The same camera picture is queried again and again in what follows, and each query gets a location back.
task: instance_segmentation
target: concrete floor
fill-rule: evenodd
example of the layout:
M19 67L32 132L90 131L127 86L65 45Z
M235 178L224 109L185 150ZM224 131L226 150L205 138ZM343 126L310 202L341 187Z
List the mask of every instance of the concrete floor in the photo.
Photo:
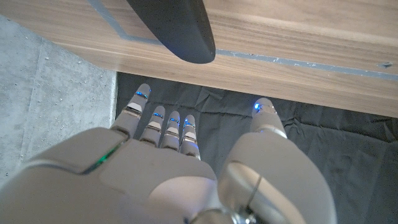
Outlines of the concrete floor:
M110 127L116 94L116 72L0 15L0 185L44 149Z

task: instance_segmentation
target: robotic hand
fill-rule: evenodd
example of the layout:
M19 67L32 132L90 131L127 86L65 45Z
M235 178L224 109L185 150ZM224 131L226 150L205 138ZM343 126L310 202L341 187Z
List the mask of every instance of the robotic hand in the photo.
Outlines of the robotic hand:
M200 160L195 120L158 106L139 141L150 94L136 91L110 129L94 128L32 158L0 190L0 223L336 223L322 174L286 138L261 98L218 180Z

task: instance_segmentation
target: robot finger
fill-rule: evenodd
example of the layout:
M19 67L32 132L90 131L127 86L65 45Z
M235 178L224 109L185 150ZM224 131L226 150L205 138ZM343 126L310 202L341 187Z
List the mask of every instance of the robot finger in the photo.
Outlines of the robot finger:
M148 142L155 147L158 146L160 134L162 132L164 114L165 109L163 106L156 107L154 114L150 118L148 125L139 139L140 141Z
M272 131L283 138L287 138L284 126L271 100L267 98L258 99L254 104L252 117L251 132L262 133L264 131Z
M173 111L167 121L167 128L164 134L161 148L173 149L177 152L180 150L180 138L178 129L180 128L180 114Z
M180 149L182 154L193 156L200 160L197 134L195 131L195 118L192 115L188 115L185 118Z
M132 138L136 132L141 114L144 111L145 104L148 101L150 87L142 84L134 96L131 98L127 106L122 110L121 114L116 118L111 126L112 130L121 131Z

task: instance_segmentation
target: black fabric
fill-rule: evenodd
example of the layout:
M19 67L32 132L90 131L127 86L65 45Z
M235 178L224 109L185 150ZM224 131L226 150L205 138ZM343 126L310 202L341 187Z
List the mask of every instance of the black fabric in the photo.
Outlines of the black fabric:
M262 97L120 73L116 114L142 83L152 92L136 137L156 106L165 107L166 118L173 110L182 119L192 114L201 158L216 175L235 141L249 131L252 106ZM398 119L269 99L288 138L326 178L338 223L398 223Z

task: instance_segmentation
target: blue led light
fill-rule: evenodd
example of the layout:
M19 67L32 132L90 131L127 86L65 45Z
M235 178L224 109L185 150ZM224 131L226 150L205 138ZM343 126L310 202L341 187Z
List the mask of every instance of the blue led light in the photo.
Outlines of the blue led light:
M148 99L148 96L145 95L145 94L142 94L140 91L137 91L136 94L139 95L139 96L145 97L145 99Z
M179 122L177 119L174 119L174 118L170 118L170 120L171 120L171 121L175 121L175 122L177 122L177 123Z
M188 119L185 119L184 127L185 127L186 125L189 125L189 126L191 126L191 127L195 127L194 124L191 124L191 123L188 122Z
M158 113L154 113L154 116L158 116L158 117L160 117L160 118L163 118L163 115L158 114Z

